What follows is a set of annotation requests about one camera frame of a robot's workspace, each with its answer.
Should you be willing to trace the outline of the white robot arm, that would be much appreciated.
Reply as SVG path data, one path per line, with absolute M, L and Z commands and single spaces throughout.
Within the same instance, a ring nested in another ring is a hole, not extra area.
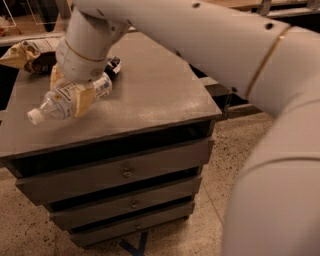
M 320 34 L 202 0 L 72 0 L 56 50 L 70 81 L 101 77 L 135 28 L 273 117 L 233 185 L 223 256 L 320 256 Z

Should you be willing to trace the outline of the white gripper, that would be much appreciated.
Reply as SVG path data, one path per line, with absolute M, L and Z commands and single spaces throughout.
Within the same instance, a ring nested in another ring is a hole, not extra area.
M 63 86 L 68 79 L 78 84 L 98 80 L 107 63 L 109 40 L 76 39 L 63 37 L 56 49 L 57 64 L 52 67 L 50 89 Z M 93 85 L 77 85 L 75 88 L 75 117 L 84 116 L 95 100 Z

